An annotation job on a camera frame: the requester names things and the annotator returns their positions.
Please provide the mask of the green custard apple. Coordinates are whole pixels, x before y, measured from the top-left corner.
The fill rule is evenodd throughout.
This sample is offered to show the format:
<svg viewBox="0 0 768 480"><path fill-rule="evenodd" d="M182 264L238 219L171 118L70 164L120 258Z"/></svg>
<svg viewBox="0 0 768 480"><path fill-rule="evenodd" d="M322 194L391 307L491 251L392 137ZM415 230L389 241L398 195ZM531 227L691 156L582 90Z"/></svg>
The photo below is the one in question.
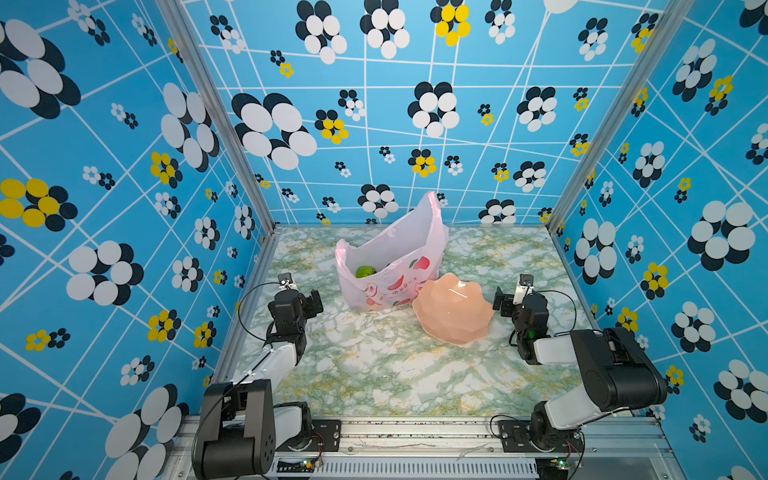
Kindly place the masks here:
<svg viewBox="0 0 768 480"><path fill-rule="evenodd" d="M377 270L371 266L361 266L355 271L355 277L358 279L366 278L375 275Z"/></svg>

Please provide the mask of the pink printed plastic bag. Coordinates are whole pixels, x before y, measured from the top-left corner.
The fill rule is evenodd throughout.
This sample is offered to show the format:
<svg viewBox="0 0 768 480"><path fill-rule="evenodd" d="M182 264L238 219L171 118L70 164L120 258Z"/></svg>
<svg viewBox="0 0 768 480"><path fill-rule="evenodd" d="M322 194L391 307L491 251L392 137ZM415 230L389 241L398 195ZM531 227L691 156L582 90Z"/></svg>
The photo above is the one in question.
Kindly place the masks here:
<svg viewBox="0 0 768 480"><path fill-rule="evenodd" d="M413 301L428 280L439 275L449 228L434 192L401 219L359 247L341 239L335 263L344 301L357 311L378 311ZM375 275L358 279L355 271L371 266Z"/></svg>

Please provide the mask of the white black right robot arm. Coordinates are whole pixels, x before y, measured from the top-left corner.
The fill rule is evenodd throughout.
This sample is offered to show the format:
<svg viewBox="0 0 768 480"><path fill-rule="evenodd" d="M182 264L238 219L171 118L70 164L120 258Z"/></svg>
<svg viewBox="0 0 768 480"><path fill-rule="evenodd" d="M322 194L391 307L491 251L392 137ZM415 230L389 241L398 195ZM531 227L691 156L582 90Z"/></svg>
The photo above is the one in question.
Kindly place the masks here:
<svg viewBox="0 0 768 480"><path fill-rule="evenodd" d="M512 320L510 345L527 364L579 369L579 386L536 404L523 423L533 447L553 451L577 438L588 423L666 401L665 378L624 328L550 335L547 299L528 286L517 287L513 294L497 289L492 307Z"/></svg>

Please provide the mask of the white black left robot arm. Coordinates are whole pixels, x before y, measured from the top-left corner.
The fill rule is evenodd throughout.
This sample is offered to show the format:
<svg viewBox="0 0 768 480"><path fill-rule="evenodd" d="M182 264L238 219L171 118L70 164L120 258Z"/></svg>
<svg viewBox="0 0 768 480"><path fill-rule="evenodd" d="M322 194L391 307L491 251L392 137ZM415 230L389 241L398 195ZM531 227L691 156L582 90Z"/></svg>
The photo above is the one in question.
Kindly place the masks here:
<svg viewBox="0 0 768 480"><path fill-rule="evenodd" d="M285 288L268 310L272 322L253 366L238 380L213 384L204 393L192 448L199 479L265 476L279 447L312 437L308 404L276 404L273 393L304 355L307 321L324 311L320 294Z"/></svg>

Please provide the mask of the pink scalloped fruit bowl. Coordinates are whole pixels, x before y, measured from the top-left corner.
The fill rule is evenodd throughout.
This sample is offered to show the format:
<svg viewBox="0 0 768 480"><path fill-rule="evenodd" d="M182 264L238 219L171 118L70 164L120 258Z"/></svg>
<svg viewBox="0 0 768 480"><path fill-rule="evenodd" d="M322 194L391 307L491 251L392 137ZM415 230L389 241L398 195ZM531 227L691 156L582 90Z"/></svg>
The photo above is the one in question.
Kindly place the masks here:
<svg viewBox="0 0 768 480"><path fill-rule="evenodd" d="M476 282L463 281L453 273L428 280L412 302L423 330L452 345L466 345L489 334L494 315L492 304Z"/></svg>

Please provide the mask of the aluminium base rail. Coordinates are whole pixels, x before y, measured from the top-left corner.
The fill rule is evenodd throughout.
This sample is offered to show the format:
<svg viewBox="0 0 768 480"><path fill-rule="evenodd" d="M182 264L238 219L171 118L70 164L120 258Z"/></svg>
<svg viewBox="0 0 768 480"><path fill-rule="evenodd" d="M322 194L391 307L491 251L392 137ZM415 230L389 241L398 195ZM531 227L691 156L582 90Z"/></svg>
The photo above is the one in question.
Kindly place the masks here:
<svg viewBox="0 0 768 480"><path fill-rule="evenodd" d="M303 451L275 455L267 479L682 479L653 417L609 416L552 451L515 442L491 417L343 417Z"/></svg>

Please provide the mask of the aluminium frame post left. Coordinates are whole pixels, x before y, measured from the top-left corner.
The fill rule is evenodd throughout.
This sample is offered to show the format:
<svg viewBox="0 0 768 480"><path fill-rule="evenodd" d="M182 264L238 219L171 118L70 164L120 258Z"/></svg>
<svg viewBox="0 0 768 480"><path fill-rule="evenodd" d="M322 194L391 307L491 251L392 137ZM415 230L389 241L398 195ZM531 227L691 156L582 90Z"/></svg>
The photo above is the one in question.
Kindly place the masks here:
<svg viewBox="0 0 768 480"><path fill-rule="evenodd" d="M234 127L228 119L225 105L218 94L210 69L205 63L203 50L194 41L193 25L185 18L185 11L179 1L160 0L158 7L174 40L182 50L190 76L229 154L235 173L252 202L265 235L269 238L274 234L274 219L255 181L254 172L237 139Z"/></svg>

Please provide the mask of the aluminium frame post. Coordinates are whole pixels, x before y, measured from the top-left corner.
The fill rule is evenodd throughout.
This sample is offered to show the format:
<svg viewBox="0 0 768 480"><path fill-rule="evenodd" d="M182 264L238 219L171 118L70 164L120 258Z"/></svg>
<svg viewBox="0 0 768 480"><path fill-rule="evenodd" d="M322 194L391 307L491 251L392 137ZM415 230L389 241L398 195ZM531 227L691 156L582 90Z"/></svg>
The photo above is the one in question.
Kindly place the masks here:
<svg viewBox="0 0 768 480"><path fill-rule="evenodd" d="M585 178L596 167L605 149L616 135L633 100L645 86L650 75L662 59L694 3L694 0L668 2L667 7L660 16L660 21L653 37L643 52L639 54L624 84L601 121L586 156L580 161L573 172L563 194L554 207L553 215L547 224L547 230L550 235L556 234L557 227L576 202L576 197L583 186Z"/></svg>
<svg viewBox="0 0 768 480"><path fill-rule="evenodd" d="M194 41L193 25L185 18L185 11L179 1L160 0L158 7L174 40L182 50L190 76L229 154L235 173L252 202L265 235L269 238L274 234L274 219L255 181L254 172L237 139L234 127L228 119L225 105L218 94L210 69L205 63L203 50Z"/></svg>

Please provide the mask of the aluminium frame post right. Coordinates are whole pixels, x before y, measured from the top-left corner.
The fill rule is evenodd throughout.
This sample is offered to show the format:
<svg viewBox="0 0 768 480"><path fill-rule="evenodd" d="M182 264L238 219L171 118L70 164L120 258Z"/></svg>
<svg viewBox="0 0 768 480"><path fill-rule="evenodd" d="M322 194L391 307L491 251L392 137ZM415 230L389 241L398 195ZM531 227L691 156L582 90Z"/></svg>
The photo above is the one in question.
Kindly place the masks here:
<svg viewBox="0 0 768 480"><path fill-rule="evenodd" d="M573 172L563 194L554 207L553 215L547 224L547 230L550 235L556 234L557 227L576 202L576 197L583 186L585 178L596 167L605 149L616 135L633 100L645 86L650 75L662 59L694 3L694 0L668 2L667 7L660 16L660 21L653 37L643 52L639 54L624 84L601 121L586 156L580 161Z"/></svg>

